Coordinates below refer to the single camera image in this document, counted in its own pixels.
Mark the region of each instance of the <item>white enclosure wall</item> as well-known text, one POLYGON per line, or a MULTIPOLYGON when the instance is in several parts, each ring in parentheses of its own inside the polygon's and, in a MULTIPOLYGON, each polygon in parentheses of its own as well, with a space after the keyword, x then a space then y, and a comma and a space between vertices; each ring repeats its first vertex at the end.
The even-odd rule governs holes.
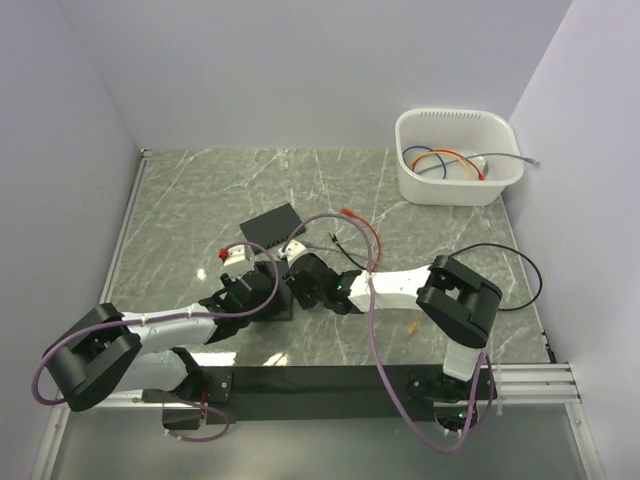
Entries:
POLYGON ((140 154, 55 1, 2 2, 0 111, 0 476, 23 479, 51 414, 31 374, 98 300, 140 154))
POLYGON ((59 0, 138 145, 381 146, 508 117, 570 0, 59 0))
POLYGON ((512 124, 539 158, 509 191, 538 305, 611 479, 640 475, 640 37, 635 0, 575 0, 512 124))

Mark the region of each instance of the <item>white plastic basket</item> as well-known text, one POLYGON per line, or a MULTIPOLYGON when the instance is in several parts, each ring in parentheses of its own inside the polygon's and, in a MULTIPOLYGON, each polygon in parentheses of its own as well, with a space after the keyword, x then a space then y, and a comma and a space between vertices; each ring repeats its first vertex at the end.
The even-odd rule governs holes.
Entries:
MULTIPOLYGON (((447 178, 443 170, 436 168, 417 175, 407 165, 426 150, 402 152, 415 145, 454 150, 463 156, 480 153, 512 153, 520 155, 511 126, 493 113, 477 110, 453 110, 418 108, 403 113, 396 122, 396 149, 398 155, 398 181, 400 193, 412 203, 422 205, 489 205, 508 185, 522 177, 521 160, 509 157, 474 158, 472 161, 482 171, 486 167, 484 181, 479 181, 471 169, 472 180, 460 162, 447 165, 447 178)), ((453 157, 442 155, 445 162, 453 157)), ((436 155, 420 161, 416 171, 440 165, 436 155)))

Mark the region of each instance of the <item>red cable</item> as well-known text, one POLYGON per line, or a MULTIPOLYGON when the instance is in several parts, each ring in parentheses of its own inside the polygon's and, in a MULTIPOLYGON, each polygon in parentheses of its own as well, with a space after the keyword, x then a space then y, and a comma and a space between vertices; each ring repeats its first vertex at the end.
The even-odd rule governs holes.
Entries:
MULTIPOLYGON (((451 150, 445 150, 444 148, 438 148, 433 150, 434 152, 443 152, 443 153, 450 153, 450 154, 455 154, 455 155, 460 155, 457 152, 451 151, 451 150)), ((480 171, 480 169, 478 169, 478 167, 476 167, 476 164, 473 163, 471 160, 469 160, 467 157, 465 157, 464 155, 460 155, 462 158, 464 158, 464 161, 467 162, 469 165, 471 165, 473 168, 476 169, 476 172, 478 172, 478 180, 484 180, 484 175, 482 174, 482 172, 480 171)))
POLYGON ((373 264, 373 268, 371 269, 372 272, 375 272, 380 266, 380 260, 382 259, 382 241, 378 236, 378 232, 376 232, 376 229, 373 227, 373 225, 369 223, 369 221, 366 218, 361 217, 356 213, 353 213, 348 208, 342 208, 340 211, 344 213, 347 217, 353 217, 360 220, 369 228, 369 230, 371 230, 371 233, 373 233, 373 236, 376 238, 376 245, 378 245, 378 256, 376 257, 376 262, 373 264))

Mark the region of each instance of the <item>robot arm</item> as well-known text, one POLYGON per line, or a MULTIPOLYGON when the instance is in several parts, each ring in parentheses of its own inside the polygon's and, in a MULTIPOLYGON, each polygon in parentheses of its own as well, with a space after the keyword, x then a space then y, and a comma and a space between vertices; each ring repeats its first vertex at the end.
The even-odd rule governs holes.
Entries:
POLYGON ((295 240, 279 254, 289 263, 285 283, 303 308, 321 302, 340 314, 366 312, 371 275, 375 308, 425 312, 449 337, 444 374, 464 382, 471 379, 502 298, 500 289, 489 280, 443 255, 414 270, 356 270, 338 275, 295 240))
POLYGON ((275 275, 283 277, 303 309, 322 303, 342 315, 368 311, 371 275, 376 309, 425 312, 449 337, 445 376, 459 382, 471 378, 502 296, 493 283, 446 256, 414 270, 352 270, 338 274, 297 241, 290 242, 279 254, 288 264, 286 273, 273 272, 255 262, 250 249, 244 246, 221 252, 221 281, 225 288, 186 308, 153 314, 121 313, 111 304, 94 308, 61 338, 104 322, 140 323, 87 335, 51 358, 46 367, 70 408, 86 410, 113 392, 141 388, 173 392, 180 398, 197 396, 203 385, 202 369, 184 349, 174 347, 223 340, 252 321, 268 319, 284 309, 282 298, 276 297, 255 315, 215 317, 216 312, 237 313, 261 305, 273 290, 275 275), (147 322, 158 316, 170 319, 147 322))

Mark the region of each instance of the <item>gray marble floor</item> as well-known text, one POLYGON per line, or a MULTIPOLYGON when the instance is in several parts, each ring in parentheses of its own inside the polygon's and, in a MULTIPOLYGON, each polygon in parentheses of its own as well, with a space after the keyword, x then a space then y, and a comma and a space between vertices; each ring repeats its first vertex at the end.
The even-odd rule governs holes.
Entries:
MULTIPOLYGON (((156 150, 147 160, 111 300, 120 310, 140 312, 211 295, 220 286, 217 252, 242 238, 238 224, 285 202, 302 218, 347 207, 371 219, 388 269, 415 268, 476 242, 513 246, 500 199, 475 208, 405 201, 393 150, 156 150)), ((330 247, 328 232, 339 234, 347 249, 364 252, 355 229, 338 220, 316 222, 301 239, 330 247)), ((338 271, 351 268, 339 254, 320 255, 338 271)), ((460 260, 503 289, 504 306, 530 298, 515 255, 478 249, 460 260)), ((387 363, 442 361, 446 337, 425 318, 409 338, 415 318, 413 312, 379 312, 377 338, 387 363)), ((544 344, 537 313, 529 307, 498 315, 488 350, 495 362, 547 363, 544 344)), ((320 307, 296 308, 293 322, 252 324, 233 338, 192 351, 217 352, 220 362, 236 365, 373 363, 365 318, 340 317, 320 307)))

